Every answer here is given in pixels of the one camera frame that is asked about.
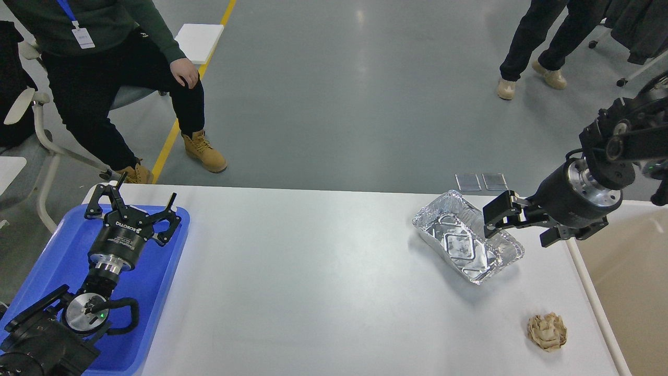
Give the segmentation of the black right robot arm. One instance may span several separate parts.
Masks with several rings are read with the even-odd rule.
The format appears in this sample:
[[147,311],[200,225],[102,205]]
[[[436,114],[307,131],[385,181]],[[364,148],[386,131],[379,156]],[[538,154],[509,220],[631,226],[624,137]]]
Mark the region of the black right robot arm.
[[541,245],[576,238],[586,240],[607,226],[607,216],[634,183],[635,165],[659,180],[651,196],[666,205],[666,73],[651,79],[634,98],[618,98],[578,136],[580,148],[549,174],[534,195],[522,199],[504,191],[483,208],[484,235],[503,229],[545,228]]

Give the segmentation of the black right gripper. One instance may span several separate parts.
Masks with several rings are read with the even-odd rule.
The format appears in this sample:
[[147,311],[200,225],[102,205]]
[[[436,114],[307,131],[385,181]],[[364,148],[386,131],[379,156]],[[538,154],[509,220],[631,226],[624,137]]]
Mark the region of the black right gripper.
[[515,191],[504,191],[483,207],[484,235],[490,239],[503,229],[528,228],[546,223],[541,233],[543,248],[570,238],[586,240],[608,226],[607,215],[621,206],[623,192],[611,190],[595,180],[585,159],[568,159],[537,192],[522,199]]

